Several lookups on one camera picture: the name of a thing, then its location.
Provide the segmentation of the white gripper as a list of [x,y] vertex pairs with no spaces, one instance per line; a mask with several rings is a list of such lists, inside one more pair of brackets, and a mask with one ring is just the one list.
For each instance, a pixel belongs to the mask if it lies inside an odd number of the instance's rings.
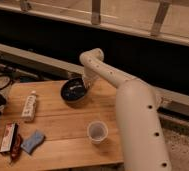
[[86,89],[89,89],[93,86],[94,82],[97,80],[98,75],[89,68],[84,69],[82,75],[82,80]]

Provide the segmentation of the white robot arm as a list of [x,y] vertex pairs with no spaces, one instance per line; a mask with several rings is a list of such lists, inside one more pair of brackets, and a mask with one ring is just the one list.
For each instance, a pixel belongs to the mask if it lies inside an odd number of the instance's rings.
[[120,132],[125,171],[172,171],[157,109],[161,97],[140,78],[103,62],[96,48],[83,52],[83,82],[92,85],[97,75],[116,88],[116,120]]

